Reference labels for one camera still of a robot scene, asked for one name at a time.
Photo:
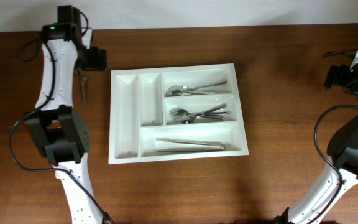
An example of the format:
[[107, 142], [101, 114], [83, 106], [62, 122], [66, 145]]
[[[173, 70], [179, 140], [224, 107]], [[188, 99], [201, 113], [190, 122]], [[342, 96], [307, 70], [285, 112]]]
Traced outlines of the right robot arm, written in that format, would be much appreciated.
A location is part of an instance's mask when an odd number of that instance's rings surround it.
[[[352, 59], [350, 66], [331, 66], [324, 87], [340, 86], [345, 93], [358, 99], [358, 48], [340, 51]], [[293, 207], [288, 207], [273, 219], [274, 223], [321, 223], [333, 205], [358, 184], [358, 115], [339, 128], [330, 139], [326, 152], [318, 144], [318, 129], [323, 118], [339, 109], [358, 111], [357, 105], [337, 105], [318, 118], [314, 131], [314, 146], [326, 163], [322, 173], [306, 195]]]

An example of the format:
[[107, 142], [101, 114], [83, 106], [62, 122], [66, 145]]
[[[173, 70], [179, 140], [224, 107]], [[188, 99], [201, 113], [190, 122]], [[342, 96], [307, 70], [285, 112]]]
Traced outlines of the steel fork dark handle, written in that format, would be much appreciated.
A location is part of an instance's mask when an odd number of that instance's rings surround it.
[[198, 115], [198, 114], [223, 114], [223, 115], [231, 114], [230, 111], [223, 111], [223, 112], [217, 112], [217, 113], [190, 113], [184, 109], [174, 109], [174, 110], [170, 110], [168, 113], [172, 117], [172, 120], [173, 119], [185, 119], [186, 117], [188, 117], [190, 115]]

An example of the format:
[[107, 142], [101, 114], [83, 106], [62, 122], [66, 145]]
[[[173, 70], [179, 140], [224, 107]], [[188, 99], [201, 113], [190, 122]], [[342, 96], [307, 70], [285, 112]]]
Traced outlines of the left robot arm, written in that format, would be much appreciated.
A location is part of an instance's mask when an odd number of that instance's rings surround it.
[[22, 121], [61, 181], [72, 223], [112, 223], [94, 198], [88, 172], [90, 131], [73, 108], [74, 71], [103, 71], [106, 51], [92, 46], [93, 31], [83, 27], [86, 16], [72, 5], [58, 6], [57, 22], [44, 25], [38, 44], [44, 57], [42, 86], [35, 109]]

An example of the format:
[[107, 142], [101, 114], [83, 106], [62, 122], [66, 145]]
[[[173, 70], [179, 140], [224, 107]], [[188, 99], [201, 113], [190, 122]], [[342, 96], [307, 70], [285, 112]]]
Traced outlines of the steel tongs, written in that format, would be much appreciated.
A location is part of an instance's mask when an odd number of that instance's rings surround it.
[[220, 152], [226, 150], [226, 145], [219, 142], [206, 142], [206, 141], [191, 141], [181, 139], [167, 139], [167, 138], [156, 138], [156, 141], [169, 142], [173, 144], [187, 144], [197, 146], [193, 148], [167, 148], [157, 149], [155, 152], [178, 152], [178, 153], [191, 153], [191, 152]]

